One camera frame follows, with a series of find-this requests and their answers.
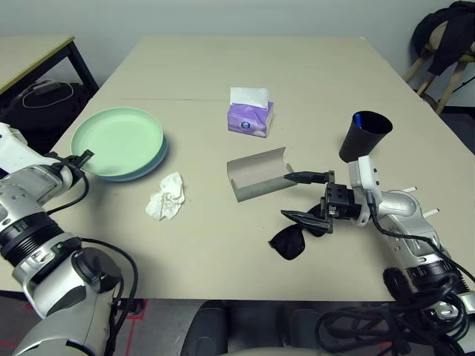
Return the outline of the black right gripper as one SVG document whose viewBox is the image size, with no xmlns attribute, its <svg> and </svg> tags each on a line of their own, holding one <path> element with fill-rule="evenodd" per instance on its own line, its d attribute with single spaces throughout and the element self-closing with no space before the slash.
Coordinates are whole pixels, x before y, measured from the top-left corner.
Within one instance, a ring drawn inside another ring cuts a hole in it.
<svg viewBox="0 0 475 356">
<path fill-rule="evenodd" d="M 321 198 L 320 217 L 300 211 L 281 210 L 281 214 L 314 234 L 331 234 L 333 220 L 357 220 L 361 204 L 355 200 L 353 189 L 335 183 L 335 172 L 300 171 L 284 175 L 284 179 L 301 184 L 326 184 Z"/>
</svg>

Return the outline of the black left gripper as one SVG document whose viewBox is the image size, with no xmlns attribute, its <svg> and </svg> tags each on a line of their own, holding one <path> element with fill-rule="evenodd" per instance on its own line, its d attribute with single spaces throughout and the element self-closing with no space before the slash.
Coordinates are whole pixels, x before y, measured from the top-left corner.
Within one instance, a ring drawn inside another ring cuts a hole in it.
<svg viewBox="0 0 475 356">
<path fill-rule="evenodd" d="M 85 150 L 81 156 L 70 155 L 67 157 L 60 157 L 58 154 L 53 154 L 51 157 L 56 160 L 52 164 L 52 169 L 58 171 L 62 177 L 63 182 L 66 181 L 66 173 L 71 174 L 71 185 L 75 185 L 84 178 L 84 172 L 80 167 L 83 167 L 94 153 L 90 150 Z"/>
</svg>

